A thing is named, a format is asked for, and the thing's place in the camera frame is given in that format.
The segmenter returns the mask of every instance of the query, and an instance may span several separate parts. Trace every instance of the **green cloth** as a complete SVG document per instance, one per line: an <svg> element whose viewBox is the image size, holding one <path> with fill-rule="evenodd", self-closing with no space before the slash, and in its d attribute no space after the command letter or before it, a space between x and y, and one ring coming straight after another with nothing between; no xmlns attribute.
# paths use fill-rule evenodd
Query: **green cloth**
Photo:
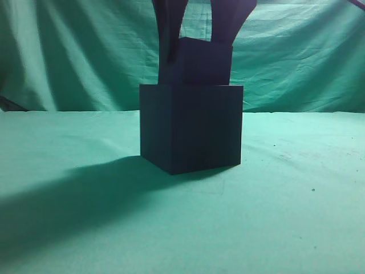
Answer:
<svg viewBox="0 0 365 274"><path fill-rule="evenodd" d="M209 0L181 35L209 39ZM0 94L29 110L137 110L157 82L151 0L0 0ZM261 0L234 44L245 111L365 112L365 13L345 0Z"/></svg>
<svg viewBox="0 0 365 274"><path fill-rule="evenodd" d="M364 121L245 113L242 165L169 176L137 111L3 112L0 273L365 273Z"/></svg>

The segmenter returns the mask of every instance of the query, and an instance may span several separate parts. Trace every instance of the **black cube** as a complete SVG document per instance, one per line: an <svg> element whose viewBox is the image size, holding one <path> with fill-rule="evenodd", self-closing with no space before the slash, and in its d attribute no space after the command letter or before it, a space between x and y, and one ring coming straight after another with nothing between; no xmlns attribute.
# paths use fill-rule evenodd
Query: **black cube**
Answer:
<svg viewBox="0 0 365 274"><path fill-rule="evenodd" d="M169 174L241 163L242 86L140 85L141 156Z"/></svg>

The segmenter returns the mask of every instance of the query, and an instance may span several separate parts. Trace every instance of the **green table surface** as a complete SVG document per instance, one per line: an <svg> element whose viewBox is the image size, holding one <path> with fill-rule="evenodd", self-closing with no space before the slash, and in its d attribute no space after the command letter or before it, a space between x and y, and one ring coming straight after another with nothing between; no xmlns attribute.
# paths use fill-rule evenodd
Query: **green table surface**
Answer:
<svg viewBox="0 0 365 274"><path fill-rule="evenodd" d="M1 112L0 273L365 273L365 114L244 114L232 168L138 155L138 111Z"/></svg>

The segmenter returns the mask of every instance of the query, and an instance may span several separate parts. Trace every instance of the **green backdrop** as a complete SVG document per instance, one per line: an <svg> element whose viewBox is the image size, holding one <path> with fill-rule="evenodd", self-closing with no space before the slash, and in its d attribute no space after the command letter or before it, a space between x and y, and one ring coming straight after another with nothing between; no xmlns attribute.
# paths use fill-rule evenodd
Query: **green backdrop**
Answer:
<svg viewBox="0 0 365 274"><path fill-rule="evenodd" d="M181 35L210 37L208 0ZM137 110L156 83L150 0L0 0L0 95L29 110ZM244 110L365 112L365 13L346 0L261 0L234 44Z"/></svg>

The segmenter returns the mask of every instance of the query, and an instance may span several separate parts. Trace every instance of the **cube face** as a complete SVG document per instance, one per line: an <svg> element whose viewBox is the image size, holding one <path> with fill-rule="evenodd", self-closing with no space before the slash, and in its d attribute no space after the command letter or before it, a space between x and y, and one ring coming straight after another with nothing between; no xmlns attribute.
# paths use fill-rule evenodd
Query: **cube face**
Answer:
<svg viewBox="0 0 365 274"><path fill-rule="evenodd" d="M241 162L242 86L140 86L141 156L170 174Z"/></svg>
<svg viewBox="0 0 365 274"><path fill-rule="evenodd" d="M172 102L176 173L241 163L243 87L176 87Z"/></svg>
<svg viewBox="0 0 365 274"><path fill-rule="evenodd" d="M165 171L172 168L171 87L140 85L141 156Z"/></svg>

